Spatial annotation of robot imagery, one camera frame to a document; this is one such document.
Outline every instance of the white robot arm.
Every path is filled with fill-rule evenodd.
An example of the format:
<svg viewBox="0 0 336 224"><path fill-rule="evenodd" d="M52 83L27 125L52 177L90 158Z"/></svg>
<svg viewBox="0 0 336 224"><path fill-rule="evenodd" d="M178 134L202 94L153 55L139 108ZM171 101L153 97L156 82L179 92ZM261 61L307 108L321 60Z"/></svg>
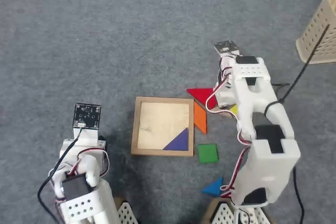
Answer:
<svg viewBox="0 0 336 224"><path fill-rule="evenodd" d="M230 197L237 208L265 206L278 199L300 158L294 131L281 103L267 110L271 125L253 125L253 113L264 113L277 101L263 59L241 56L232 41L215 49L221 58L214 88L218 106L237 104L240 135L250 141L247 161L228 188Z"/></svg>
<svg viewBox="0 0 336 224"><path fill-rule="evenodd" d="M101 178L107 173L110 161L106 142L98 140L100 109L100 105L76 103L75 139L64 140L60 157L67 153L50 180L56 205L66 224L121 223L109 183ZM137 221L133 218L130 223L137 224Z"/></svg>

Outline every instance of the tangram puzzle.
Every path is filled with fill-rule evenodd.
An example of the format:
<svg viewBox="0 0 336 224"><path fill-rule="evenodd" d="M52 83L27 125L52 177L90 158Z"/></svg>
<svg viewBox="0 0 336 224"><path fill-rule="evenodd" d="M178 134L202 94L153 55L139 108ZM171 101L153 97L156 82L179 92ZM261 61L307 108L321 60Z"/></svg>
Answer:
<svg viewBox="0 0 336 224"><path fill-rule="evenodd" d="M131 153L193 156L194 100L137 97Z"/></svg>

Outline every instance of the blue triangle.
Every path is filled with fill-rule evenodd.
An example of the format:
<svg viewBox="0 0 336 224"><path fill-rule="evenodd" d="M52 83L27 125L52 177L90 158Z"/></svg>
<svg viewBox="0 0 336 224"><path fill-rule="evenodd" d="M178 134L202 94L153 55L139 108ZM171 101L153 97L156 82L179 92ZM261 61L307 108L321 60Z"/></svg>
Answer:
<svg viewBox="0 0 336 224"><path fill-rule="evenodd" d="M223 184L223 178L219 178L218 180L214 181L211 185L205 187L202 192L204 194L210 194L215 197L219 197L221 195L221 186Z"/></svg>
<svg viewBox="0 0 336 224"><path fill-rule="evenodd" d="M185 128L163 149L165 151L188 151L188 128Z"/></svg>

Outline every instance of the green square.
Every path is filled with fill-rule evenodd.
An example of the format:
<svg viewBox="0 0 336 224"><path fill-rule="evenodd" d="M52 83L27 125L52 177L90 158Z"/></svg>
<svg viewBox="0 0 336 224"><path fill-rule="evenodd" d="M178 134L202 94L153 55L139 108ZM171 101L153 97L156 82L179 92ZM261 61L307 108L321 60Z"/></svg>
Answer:
<svg viewBox="0 0 336 224"><path fill-rule="evenodd" d="M218 162L216 144L199 144L197 150L198 150L198 161L201 164Z"/></svg>

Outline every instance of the yellow piece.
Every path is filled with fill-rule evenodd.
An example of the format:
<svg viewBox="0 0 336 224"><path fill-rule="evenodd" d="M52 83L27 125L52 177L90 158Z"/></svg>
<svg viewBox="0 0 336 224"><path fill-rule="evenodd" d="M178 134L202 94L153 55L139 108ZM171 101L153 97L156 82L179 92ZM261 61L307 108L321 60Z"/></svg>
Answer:
<svg viewBox="0 0 336 224"><path fill-rule="evenodd" d="M238 106L236 104L230 109L230 111L238 116Z"/></svg>

